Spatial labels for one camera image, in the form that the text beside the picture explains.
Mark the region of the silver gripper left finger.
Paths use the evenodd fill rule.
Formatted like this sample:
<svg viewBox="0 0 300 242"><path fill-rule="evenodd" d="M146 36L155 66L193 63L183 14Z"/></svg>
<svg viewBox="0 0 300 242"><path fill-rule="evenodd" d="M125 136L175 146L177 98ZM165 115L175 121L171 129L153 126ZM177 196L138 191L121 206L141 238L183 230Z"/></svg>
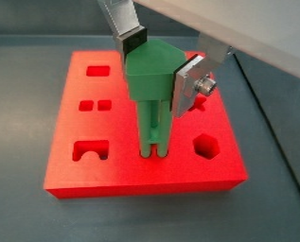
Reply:
<svg viewBox="0 0 300 242"><path fill-rule="evenodd" d="M98 0L109 23L117 49L126 62L127 54L147 41L147 29L141 26L131 0Z"/></svg>

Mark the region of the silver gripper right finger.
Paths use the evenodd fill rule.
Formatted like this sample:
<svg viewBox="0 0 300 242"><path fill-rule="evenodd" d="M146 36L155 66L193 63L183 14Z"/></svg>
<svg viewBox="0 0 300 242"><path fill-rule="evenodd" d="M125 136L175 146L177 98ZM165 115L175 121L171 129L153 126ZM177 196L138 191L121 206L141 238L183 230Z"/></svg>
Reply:
<svg viewBox="0 0 300 242"><path fill-rule="evenodd" d="M174 71L174 117L181 117L193 107L198 94L209 96L214 92L217 83L210 73L234 53L234 48L229 44L204 33L198 34L197 49L204 54L194 54Z"/></svg>

